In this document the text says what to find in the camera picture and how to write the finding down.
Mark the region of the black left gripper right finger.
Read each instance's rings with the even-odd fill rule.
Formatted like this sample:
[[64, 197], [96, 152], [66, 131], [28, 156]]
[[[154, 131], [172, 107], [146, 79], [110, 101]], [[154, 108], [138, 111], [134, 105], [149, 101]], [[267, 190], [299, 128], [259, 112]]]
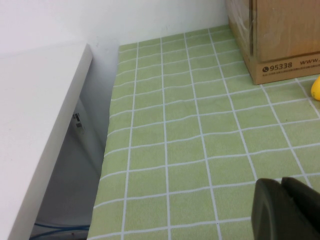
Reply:
[[320, 193], [293, 177], [283, 177], [281, 186], [316, 229], [320, 231]]

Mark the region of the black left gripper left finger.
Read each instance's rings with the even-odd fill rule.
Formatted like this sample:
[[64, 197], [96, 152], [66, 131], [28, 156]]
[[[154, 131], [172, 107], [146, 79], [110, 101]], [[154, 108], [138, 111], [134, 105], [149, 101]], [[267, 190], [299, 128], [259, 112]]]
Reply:
[[251, 224], [255, 240], [318, 240], [317, 231], [297, 207], [281, 182], [257, 180]]

